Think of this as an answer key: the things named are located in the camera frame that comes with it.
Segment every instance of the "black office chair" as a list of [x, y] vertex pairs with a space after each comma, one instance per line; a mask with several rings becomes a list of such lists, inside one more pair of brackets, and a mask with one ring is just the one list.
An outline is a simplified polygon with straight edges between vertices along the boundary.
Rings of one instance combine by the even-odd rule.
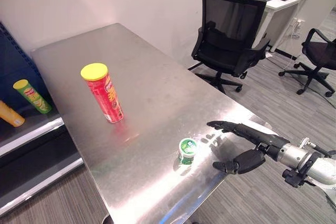
[[[326, 43], [324, 42], [314, 42], [311, 41], [313, 34], [317, 33]], [[307, 87], [309, 86], [312, 79], [317, 80], [323, 86], [325, 86], [330, 91], [325, 93], [326, 97], [331, 97], [332, 94], [335, 93], [335, 89], [333, 89], [325, 79], [328, 76], [328, 73], [319, 72], [321, 68], [328, 68], [331, 70], [336, 70], [336, 39], [334, 41], [330, 41], [324, 34], [318, 29], [311, 29], [308, 33], [306, 41], [302, 43], [303, 48], [302, 52], [305, 54], [308, 59], [313, 63], [316, 68], [311, 69], [307, 67], [305, 64], [299, 62], [298, 64], [294, 64], [294, 68], [303, 67], [304, 70], [286, 70], [279, 72], [280, 76], [283, 76], [285, 73], [295, 73], [301, 74], [304, 76], [308, 76], [308, 80], [304, 85], [303, 89], [299, 89], [296, 93], [302, 94], [305, 92]]]
[[202, 27], [192, 52], [194, 60], [217, 71], [215, 77], [198, 74], [225, 94], [222, 85], [242, 84], [221, 79], [222, 73], [244, 79], [246, 70], [265, 58], [269, 39], [263, 38], [251, 48], [264, 13], [266, 1], [262, 0], [203, 0]]

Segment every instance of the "green pringles can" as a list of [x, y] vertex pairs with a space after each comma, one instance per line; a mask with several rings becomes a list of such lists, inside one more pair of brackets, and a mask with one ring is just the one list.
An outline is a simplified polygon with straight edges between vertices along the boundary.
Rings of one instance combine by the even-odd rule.
[[40, 96], [39, 93], [29, 84], [26, 79], [19, 80], [13, 84], [16, 89], [28, 102], [30, 102], [39, 112], [46, 114], [51, 110], [51, 106]]

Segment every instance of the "robotic hand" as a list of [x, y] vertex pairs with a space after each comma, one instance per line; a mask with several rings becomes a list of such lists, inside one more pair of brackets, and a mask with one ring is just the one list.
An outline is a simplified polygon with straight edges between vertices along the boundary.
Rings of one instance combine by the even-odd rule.
[[[282, 174], [285, 182], [295, 188], [304, 183], [320, 187], [336, 210], [336, 160], [331, 158], [336, 151], [327, 152], [311, 143], [307, 137], [297, 147], [283, 137], [266, 134], [244, 124], [211, 121], [207, 125], [224, 133], [233, 132], [256, 145], [255, 149], [241, 153], [232, 161], [214, 162], [214, 168], [228, 174], [243, 174], [262, 165], [265, 162], [264, 155], [268, 155], [273, 160], [291, 168], [291, 170], [286, 169]], [[310, 153], [304, 150], [306, 145], [317, 152]]]

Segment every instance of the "red pringles can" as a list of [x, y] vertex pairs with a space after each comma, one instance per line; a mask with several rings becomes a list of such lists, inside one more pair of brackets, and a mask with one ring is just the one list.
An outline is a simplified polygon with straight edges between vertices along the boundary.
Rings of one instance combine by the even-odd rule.
[[123, 113], [107, 66], [103, 63], [88, 64], [82, 68], [80, 75], [86, 80], [107, 121], [120, 121]]

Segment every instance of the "shelf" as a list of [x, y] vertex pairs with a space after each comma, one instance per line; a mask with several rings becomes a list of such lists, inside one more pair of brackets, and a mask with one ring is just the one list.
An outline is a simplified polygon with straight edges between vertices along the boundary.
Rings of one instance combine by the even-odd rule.
[[65, 126], [23, 147], [0, 159], [0, 216], [83, 164]]
[[25, 118], [25, 123], [20, 127], [0, 120], [0, 157], [64, 125], [54, 105], [48, 114], [41, 114], [32, 106], [17, 112]]

